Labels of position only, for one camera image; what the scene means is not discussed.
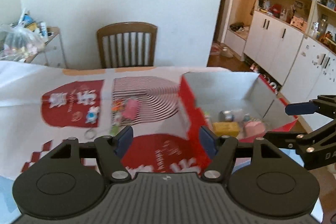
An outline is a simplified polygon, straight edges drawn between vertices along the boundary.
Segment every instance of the plastic bag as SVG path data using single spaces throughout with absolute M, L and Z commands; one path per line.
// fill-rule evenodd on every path
M 0 60 L 19 61 L 44 50 L 45 43 L 40 34 L 18 25 L 0 25 L 0 33 L 5 34 L 0 44 Z

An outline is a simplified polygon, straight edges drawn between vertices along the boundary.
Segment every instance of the cabinet handle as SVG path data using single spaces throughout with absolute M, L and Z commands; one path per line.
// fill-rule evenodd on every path
M 329 61 L 330 61 L 330 57 L 328 58 L 328 61 L 327 61 L 326 65 L 324 66 L 324 69 L 327 68 L 327 66 L 328 66 L 328 64 L 329 64 Z
M 320 66 L 322 66 L 322 64 L 323 64 L 323 61 L 324 61 L 324 59 L 325 59 L 325 57 L 326 57 L 326 56 L 327 56 L 326 54 L 323 54 L 322 61 L 321 61 L 321 63 L 319 64 Z

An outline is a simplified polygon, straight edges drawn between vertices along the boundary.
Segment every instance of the wooden floor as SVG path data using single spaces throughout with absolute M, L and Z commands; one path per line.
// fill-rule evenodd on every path
M 235 56 L 228 58 L 220 55 L 210 55 L 208 67 L 222 67 L 231 71 L 251 71 L 248 65 L 238 60 Z
M 231 71 L 251 71 L 250 67 L 236 57 L 211 55 L 208 67 L 222 67 Z M 305 132 L 302 125 L 297 122 L 292 131 Z M 320 184 L 320 202 L 323 209 L 323 224 L 330 224 L 330 218 L 336 213 L 336 179 L 326 167 L 310 171 Z

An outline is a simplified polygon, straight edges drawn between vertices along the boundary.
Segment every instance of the yellow sponge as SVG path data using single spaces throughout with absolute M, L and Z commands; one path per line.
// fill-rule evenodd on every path
M 213 132 L 217 136 L 229 135 L 232 137 L 237 137 L 240 128 L 237 122 L 214 122 L 212 124 Z

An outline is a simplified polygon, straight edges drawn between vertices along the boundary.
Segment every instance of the white cabinet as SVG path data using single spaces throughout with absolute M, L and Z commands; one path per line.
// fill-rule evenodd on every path
M 302 38 L 299 30 L 256 11 L 244 53 L 283 85 Z
M 257 11 L 254 12 L 249 36 L 244 48 L 244 53 L 254 61 L 256 61 L 259 53 L 259 48 L 263 41 L 263 36 L 267 27 L 266 24 L 269 19 L 270 17 L 263 13 Z
M 281 27 L 276 55 L 268 70 L 280 85 L 283 85 L 299 50 L 303 33 L 285 24 Z
M 332 95 L 336 92 L 336 56 L 333 53 L 329 53 L 328 57 L 325 59 L 325 64 L 323 65 L 322 72 L 320 73 L 317 81 L 309 93 L 306 100 L 316 99 L 318 95 Z M 308 125 L 312 130 L 316 130 L 332 119 L 323 116 L 321 114 L 315 113 L 310 115 L 303 115 Z
M 242 56 L 243 49 L 246 43 L 244 39 L 234 34 L 231 30 L 228 30 L 226 32 L 224 43 L 225 45 L 230 47 L 230 49 L 235 51 L 239 56 Z
M 329 50 L 311 38 L 303 39 L 293 67 L 281 90 L 290 103 L 305 102 L 319 78 Z
M 260 49 L 255 61 L 260 67 L 269 72 L 282 36 L 283 23 L 268 17 L 264 29 L 263 40 L 261 41 Z

